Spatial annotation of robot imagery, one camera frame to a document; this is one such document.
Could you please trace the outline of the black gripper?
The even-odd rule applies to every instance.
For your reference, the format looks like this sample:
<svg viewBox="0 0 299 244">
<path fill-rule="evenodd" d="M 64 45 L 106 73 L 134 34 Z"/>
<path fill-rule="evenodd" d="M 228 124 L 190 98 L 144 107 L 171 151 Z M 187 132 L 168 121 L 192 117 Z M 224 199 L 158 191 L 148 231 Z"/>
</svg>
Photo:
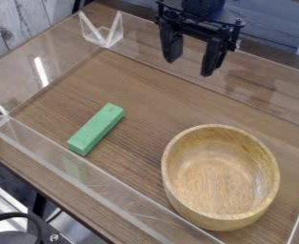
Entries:
<svg viewBox="0 0 299 244">
<path fill-rule="evenodd" d="M 183 55 L 183 35 L 207 42 L 202 76 L 222 67 L 227 52 L 239 48 L 244 20 L 226 8 L 227 0 L 156 0 L 162 50 L 174 63 Z"/>
</svg>

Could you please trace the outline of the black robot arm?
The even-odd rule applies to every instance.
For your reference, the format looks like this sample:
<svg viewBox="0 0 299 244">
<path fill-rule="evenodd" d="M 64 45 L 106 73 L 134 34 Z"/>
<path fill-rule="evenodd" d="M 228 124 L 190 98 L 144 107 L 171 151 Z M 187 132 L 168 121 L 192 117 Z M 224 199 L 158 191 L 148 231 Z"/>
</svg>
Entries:
<svg viewBox="0 0 299 244">
<path fill-rule="evenodd" d="M 184 36 L 206 42 L 202 76 L 222 67 L 228 51 L 240 45 L 242 18 L 227 16 L 227 0 L 156 0 L 160 44 L 166 60 L 174 63 L 183 55 Z"/>
</svg>

